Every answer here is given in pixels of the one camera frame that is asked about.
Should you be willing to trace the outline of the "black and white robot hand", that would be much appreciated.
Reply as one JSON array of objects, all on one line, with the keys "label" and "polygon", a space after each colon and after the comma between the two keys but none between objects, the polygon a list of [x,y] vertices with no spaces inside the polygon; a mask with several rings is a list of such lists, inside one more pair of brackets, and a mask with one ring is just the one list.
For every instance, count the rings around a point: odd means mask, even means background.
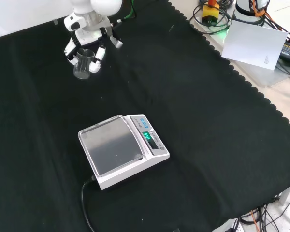
[{"label": "black and white robot hand", "polygon": [[94,52],[95,57],[89,64],[91,73],[97,73],[101,68],[101,62],[106,53],[104,39],[109,39],[117,49],[123,45],[122,40],[116,37],[113,24],[108,17],[101,16],[95,11],[83,15],[72,13],[64,19],[64,25],[71,33],[64,55],[72,65],[76,65],[79,61],[77,57],[79,49],[98,46]]}]

